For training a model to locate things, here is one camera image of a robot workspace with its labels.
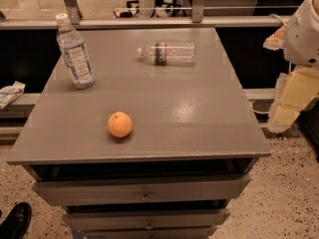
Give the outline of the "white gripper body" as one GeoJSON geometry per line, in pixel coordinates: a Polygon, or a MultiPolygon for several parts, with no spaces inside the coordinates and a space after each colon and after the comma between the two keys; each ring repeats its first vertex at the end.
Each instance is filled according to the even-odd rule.
{"type": "Polygon", "coordinates": [[[304,0],[291,16],[283,52],[284,58],[295,65],[319,67],[319,0],[304,0]]]}

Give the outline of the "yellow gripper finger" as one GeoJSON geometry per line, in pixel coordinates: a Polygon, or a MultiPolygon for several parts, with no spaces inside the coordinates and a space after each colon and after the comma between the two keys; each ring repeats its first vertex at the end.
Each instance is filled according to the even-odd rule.
{"type": "Polygon", "coordinates": [[[286,26],[283,25],[269,36],[263,43],[268,50],[280,50],[283,48],[286,26]]]}
{"type": "Polygon", "coordinates": [[[297,66],[290,74],[281,73],[275,86],[267,128],[284,132],[319,94],[319,69],[297,66]]]}

